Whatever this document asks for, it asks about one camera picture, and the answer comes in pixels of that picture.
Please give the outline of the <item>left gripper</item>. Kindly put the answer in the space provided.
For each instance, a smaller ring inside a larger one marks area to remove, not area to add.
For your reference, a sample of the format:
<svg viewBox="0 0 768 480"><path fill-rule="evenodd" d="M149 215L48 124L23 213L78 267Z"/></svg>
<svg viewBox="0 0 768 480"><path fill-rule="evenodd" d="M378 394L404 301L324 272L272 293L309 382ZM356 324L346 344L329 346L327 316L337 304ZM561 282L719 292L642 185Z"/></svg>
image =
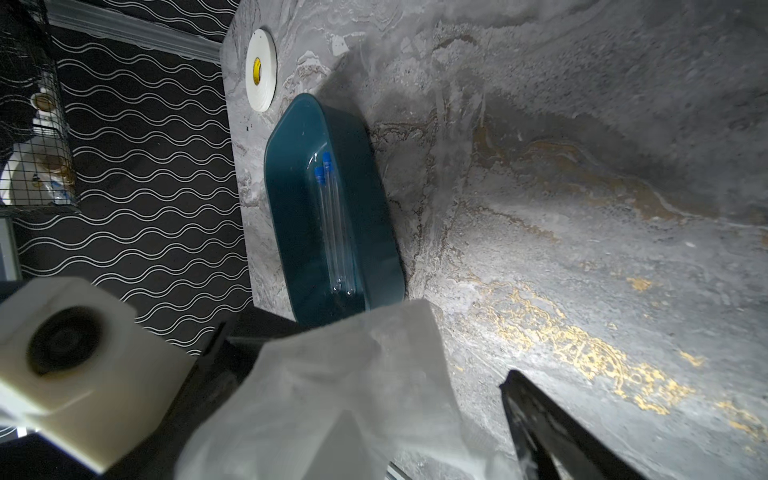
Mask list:
<svg viewBox="0 0 768 480"><path fill-rule="evenodd" d="M263 346L308 330L296 321L253 306L222 322L159 427L101 477L172 479L187 441L237 391Z"/></svg>

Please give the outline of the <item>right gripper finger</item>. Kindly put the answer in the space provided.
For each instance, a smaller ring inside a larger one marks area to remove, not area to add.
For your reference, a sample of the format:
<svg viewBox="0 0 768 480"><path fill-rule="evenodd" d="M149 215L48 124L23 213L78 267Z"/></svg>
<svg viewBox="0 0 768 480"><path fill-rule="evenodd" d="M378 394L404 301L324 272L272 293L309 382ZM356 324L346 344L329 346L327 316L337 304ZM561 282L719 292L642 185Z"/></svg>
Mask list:
<svg viewBox="0 0 768 480"><path fill-rule="evenodd" d="M521 371L511 370L500 390L525 479L559 479L556 462L573 479L644 478Z"/></svg>

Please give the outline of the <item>white wipe cloth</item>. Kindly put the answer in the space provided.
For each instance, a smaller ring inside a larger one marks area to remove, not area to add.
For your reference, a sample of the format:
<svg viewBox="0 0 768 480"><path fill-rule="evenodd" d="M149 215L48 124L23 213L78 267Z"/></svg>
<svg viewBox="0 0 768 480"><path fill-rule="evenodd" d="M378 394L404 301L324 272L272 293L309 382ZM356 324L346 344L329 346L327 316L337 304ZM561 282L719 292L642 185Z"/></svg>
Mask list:
<svg viewBox="0 0 768 480"><path fill-rule="evenodd" d="M457 403L431 304L409 300L267 343L186 443L178 479L381 479L399 453L476 479L517 463Z"/></svg>

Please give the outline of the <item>clear test tube blue cap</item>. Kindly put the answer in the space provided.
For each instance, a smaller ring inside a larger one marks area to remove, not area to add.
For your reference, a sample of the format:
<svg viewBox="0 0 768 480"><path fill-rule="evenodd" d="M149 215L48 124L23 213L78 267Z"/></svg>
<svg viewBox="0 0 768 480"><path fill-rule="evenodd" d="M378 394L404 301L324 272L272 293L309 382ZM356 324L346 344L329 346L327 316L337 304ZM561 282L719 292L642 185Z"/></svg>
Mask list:
<svg viewBox="0 0 768 480"><path fill-rule="evenodd" d="M341 205L338 179L335 173L332 155L329 151L322 153L321 165L324 167L326 179L329 184L333 223L335 227L336 241L339 252L339 267L343 280L342 290L339 293L346 296L352 296L356 290L354 269L348 242L348 235L346 233L344 212Z"/></svg>
<svg viewBox="0 0 768 480"><path fill-rule="evenodd" d="M322 165L314 167L314 175L317 182L319 207L322 223L323 242L325 247L325 257L329 275L331 290L339 293L342 290L343 280L339 267L339 252L336 241L336 232L333 223L332 204L330 198L329 184L326 179L325 170Z"/></svg>

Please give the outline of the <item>teal plastic tray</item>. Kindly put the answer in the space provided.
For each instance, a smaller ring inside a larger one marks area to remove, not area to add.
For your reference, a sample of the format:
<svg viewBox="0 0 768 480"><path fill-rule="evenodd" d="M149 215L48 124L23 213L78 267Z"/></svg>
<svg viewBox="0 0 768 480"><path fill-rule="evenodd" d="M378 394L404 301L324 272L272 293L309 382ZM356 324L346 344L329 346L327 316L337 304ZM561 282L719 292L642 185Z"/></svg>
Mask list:
<svg viewBox="0 0 768 480"><path fill-rule="evenodd" d="M264 180L300 324L324 326L404 299L388 202L360 119L296 96L268 140Z"/></svg>

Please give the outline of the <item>white tape roll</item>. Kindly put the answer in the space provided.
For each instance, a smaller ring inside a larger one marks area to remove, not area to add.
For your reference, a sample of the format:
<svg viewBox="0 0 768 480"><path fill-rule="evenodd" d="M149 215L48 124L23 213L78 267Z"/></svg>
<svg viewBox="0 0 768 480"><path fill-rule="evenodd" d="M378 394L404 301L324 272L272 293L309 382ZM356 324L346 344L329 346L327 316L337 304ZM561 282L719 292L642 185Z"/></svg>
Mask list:
<svg viewBox="0 0 768 480"><path fill-rule="evenodd" d="M265 29L257 29L249 40L244 67L247 98L256 112L267 111L274 99L277 67L277 52L271 34Z"/></svg>

